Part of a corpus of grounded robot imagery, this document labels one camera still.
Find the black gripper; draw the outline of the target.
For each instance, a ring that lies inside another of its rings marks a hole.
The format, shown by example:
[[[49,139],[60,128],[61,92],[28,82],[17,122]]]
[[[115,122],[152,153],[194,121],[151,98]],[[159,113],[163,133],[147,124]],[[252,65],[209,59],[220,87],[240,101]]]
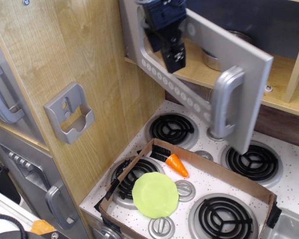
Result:
[[[186,66],[180,24],[186,18],[184,0],[137,0],[143,7],[146,36],[153,52],[161,51],[166,69],[174,73]]]

